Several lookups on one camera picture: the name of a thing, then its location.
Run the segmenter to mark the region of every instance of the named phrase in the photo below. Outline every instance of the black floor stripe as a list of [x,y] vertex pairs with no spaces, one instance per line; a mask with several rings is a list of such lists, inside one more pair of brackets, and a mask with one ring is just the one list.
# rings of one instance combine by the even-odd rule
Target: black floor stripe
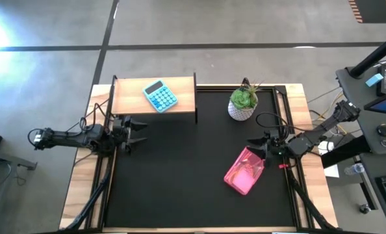
[[312,46],[329,47],[378,47],[383,42],[315,42],[315,43],[246,43],[246,44],[162,44],[162,45],[110,45],[109,51],[156,49],[272,49]]
[[92,80],[92,86],[99,84],[99,80],[101,78],[102,67],[103,67],[103,63],[105,62],[105,57],[107,55],[109,39],[112,33],[112,27],[114,25],[114,20],[115,20],[115,13],[118,10],[119,2],[120,0],[114,0],[112,2],[112,8],[109,13],[107,29],[105,30],[105,35],[103,37],[103,42],[102,42],[102,48],[101,48],[101,51],[99,52],[99,58],[96,63],[94,79]]
[[60,45],[60,46],[7,46],[0,47],[0,51],[97,51],[100,45]]
[[355,0],[363,23],[386,23],[386,0]]
[[331,47],[378,47],[383,42],[304,42],[304,43],[237,43],[237,44],[156,44],[156,45],[60,45],[60,46],[8,46],[0,51],[101,51],[103,59],[106,51],[158,50],[158,49],[272,49],[313,46]]

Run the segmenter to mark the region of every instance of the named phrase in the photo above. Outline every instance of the pink plastic box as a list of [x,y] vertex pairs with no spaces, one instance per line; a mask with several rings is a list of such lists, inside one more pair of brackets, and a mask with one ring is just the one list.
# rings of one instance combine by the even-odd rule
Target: pink plastic box
[[242,195],[247,195],[263,170],[264,160],[244,148],[231,169],[226,173],[224,181]]

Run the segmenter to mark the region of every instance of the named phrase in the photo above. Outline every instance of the concrete floor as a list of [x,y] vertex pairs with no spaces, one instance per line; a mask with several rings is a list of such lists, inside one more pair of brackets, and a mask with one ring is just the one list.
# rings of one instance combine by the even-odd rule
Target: concrete floor
[[[100,46],[112,0],[0,0],[0,46]],[[121,1],[110,45],[379,42],[386,24],[359,24],[347,0],[132,0]],[[197,73],[198,83],[303,83],[307,100],[338,86],[335,70],[355,65],[375,48],[192,49],[108,51],[99,83],[118,77]],[[84,114],[99,51],[0,52],[1,150],[38,161],[20,170],[3,206],[0,233],[58,228],[76,149],[34,151],[35,127],[66,130]],[[335,96],[309,104],[322,111]],[[349,131],[355,124],[346,124]],[[339,225],[386,233],[381,211],[359,214],[357,185],[330,188]]]

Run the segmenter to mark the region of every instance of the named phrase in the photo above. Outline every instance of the black stand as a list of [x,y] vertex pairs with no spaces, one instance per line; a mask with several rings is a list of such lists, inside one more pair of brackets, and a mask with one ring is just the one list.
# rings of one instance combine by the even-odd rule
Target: black stand
[[352,68],[349,73],[355,79],[360,79],[366,70],[368,70],[375,63],[379,62],[386,56],[386,42],[379,46],[374,52],[360,62],[356,67]]

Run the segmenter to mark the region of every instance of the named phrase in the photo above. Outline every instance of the calculator display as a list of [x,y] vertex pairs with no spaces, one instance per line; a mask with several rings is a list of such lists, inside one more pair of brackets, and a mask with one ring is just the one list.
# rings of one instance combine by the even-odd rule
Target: calculator display
[[156,91],[156,90],[159,89],[160,87],[162,87],[162,82],[161,82],[161,81],[159,81],[159,82],[157,82],[157,83],[151,85],[150,87],[148,87],[148,88],[146,89],[146,93],[147,93],[147,94],[151,94],[152,92]]

